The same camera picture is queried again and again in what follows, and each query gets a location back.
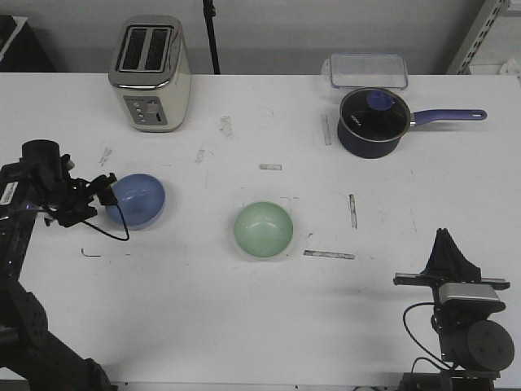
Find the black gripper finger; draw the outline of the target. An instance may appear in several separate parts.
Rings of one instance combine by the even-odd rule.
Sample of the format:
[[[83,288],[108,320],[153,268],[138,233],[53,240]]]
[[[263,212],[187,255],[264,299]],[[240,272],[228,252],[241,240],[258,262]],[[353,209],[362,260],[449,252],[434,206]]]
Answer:
[[[90,182],[91,191],[104,191],[108,189],[116,181],[116,175],[109,173],[109,175],[101,174]]]
[[[432,246],[431,255],[427,260],[424,269],[425,275],[437,276],[441,275],[444,270],[444,254],[443,254],[443,229],[438,228],[436,237]]]
[[[103,189],[99,192],[99,202],[103,206],[118,205],[118,199],[112,189]]]
[[[465,258],[447,229],[443,229],[443,232],[443,252],[449,277],[458,282],[479,282],[481,269]]]

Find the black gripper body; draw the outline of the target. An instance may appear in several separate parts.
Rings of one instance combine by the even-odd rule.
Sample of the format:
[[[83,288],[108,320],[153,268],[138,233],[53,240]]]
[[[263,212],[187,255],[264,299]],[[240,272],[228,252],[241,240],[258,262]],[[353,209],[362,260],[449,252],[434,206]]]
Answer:
[[[70,227],[97,215],[97,209],[90,203],[106,190],[106,175],[99,175],[92,181],[72,178],[69,171],[73,167],[72,162],[61,162],[59,175],[44,186],[42,209],[46,212],[44,222],[47,226],[57,222]]]
[[[488,285],[494,290],[506,290],[510,287],[510,283],[505,279],[484,278],[480,281],[460,281],[449,279],[448,277],[432,276],[426,274],[411,274],[411,273],[395,273],[393,283],[404,286],[426,286],[429,288],[440,287],[446,283],[467,283]]]

